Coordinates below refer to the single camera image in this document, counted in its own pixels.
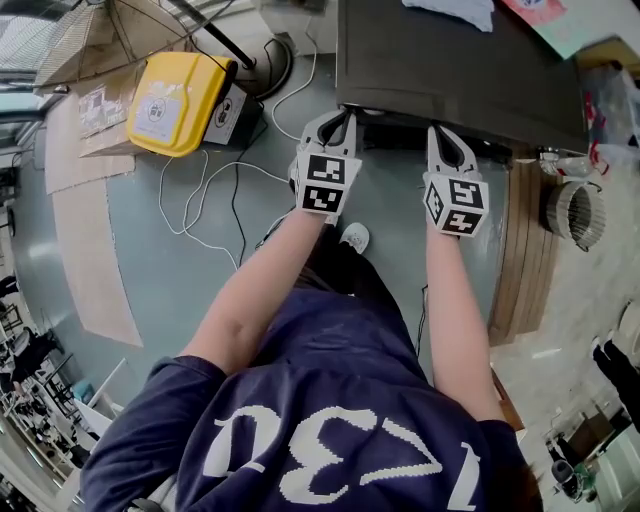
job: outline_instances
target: gray floor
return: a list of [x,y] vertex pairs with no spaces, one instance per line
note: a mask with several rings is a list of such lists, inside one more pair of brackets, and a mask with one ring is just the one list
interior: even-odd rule
[[[300,134],[307,121],[336,108],[334,58],[320,57],[318,61],[312,86],[278,110],[278,119],[290,133]],[[298,59],[281,95],[304,83],[310,70],[310,59]],[[266,102],[266,112],[270,112],[274,101]],[[295,156],[296,143],[272,126],[270,115],[265,118],[269,129],[243,161],[284,177]],[[43,149],[42,144],[37,145],[37,160],[41,159]],[[421,204],[423,190],[418,188],[425,171],[424,153],[370,150],[359,156],[364,160],[363,170],[342,221],[357,220],[370,229],[372,241],[367,257],[398,301],[415,339],[422,312],[420,289],[425,284],[425,210]],[[236,153],[211,152],[208,174],[235,157]],[[144,155],[137,158],[134,173],[108,180],[116,252],[143,349],[96,336],[82,328],[57,249],[44,173],[31,164],[23,169],[22,195],[15,205],[17,271],[36,322],[42,323],[43,316],[50,319],[64,345],[74,353],[77,371],[94,384],[99,384],[126,357],[130,378],[122,379],[111,390],[114,399],[121,403],[131,399],[158,358],[182,349],[233,270],[221,251],[175,236],[165,225],[158,210],[158,191],[160,170],[166,161],[166,157]],[[175,160],[167,171],[163,205],[174,226],[181,222],[184,203],[199,181],[203,163],[203,154],[196,152]],[[463,249],[482,312],[487,317],[497,276],[506,179],[501,170],[489,170],[486,165],[481,165],[481,169],[486,171],[484,176],[490,184],[492,211],[483,232],[473,241],[463,242]],[[230,209],[233,185],[232,168],[216,177],[207,195],[202,220],[192,231],[207,243],[224,245],[237,255],[241,238]],[[272,221],[293,205],[293,197],[282,183],[252,169],[240,168],[236,205],[247,237],[246,258]],[[427,336],[423,337],[420,360],[430,375]]]

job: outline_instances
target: paper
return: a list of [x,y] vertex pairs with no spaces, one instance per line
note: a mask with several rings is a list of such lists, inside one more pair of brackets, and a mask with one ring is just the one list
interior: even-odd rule
[[71,92],[47,113],[45,183],[47,194],[135,169],[133,156],[80,158],[78,96]]
[[106,180],[58,191],[52,199],[64,272],[82,326],[141,347],[118,267]]
[[402,0],[407,7],[422,7],[468,21],[483,32],[493,32],[493,0]]
[[144,96],[138,105],[133,122],[133,133],[160,142],[171,142],[180,119],[182,102],[174,98]]
[[231,85],[225,99],[213,111],[211,121],[202,140],[215,142],[216,144],[228,144],[242,112],[246,97],[247,93],[240,87],[235,84]]
[[531,25],[563,58],[567,59],[592,37],[581,10],[569,9],[560,0],[503,0]]

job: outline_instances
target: cardboard box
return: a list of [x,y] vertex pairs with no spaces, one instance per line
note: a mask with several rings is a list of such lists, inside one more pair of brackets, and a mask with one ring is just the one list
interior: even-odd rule
[[92,156],[135,155],[147,150],[136,146],[127,135],[126,120],[98,132],[86,139],[80,139],[80,158]]
[[127,120],[142,76],[139,66],[107,75],[96,88],[80,97],[80,137],[85,139]]
[[617,37],[580,50],[576,54],[576,60],[581,69],[593,69],[617,61],[631,76],[640,79],[640,57]]
[[107,75],[78,101],[80,157],[133,155],[145,151],[127,136],[129,108],[144,64]]

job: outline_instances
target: yellow container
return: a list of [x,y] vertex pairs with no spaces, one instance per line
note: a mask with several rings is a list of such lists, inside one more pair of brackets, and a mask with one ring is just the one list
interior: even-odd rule
[[232,59],[214,58],[220,65],[201,53],[157,53],[148,59],[129,109],[131,142],[173,157],[200,145],[213,107],[237,70]]

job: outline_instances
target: white cloth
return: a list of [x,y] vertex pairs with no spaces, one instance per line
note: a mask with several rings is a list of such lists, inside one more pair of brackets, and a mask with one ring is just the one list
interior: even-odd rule
[[402,0],[407,7],[422,7],[468,21],[483,32],[493,32],[493,0]]

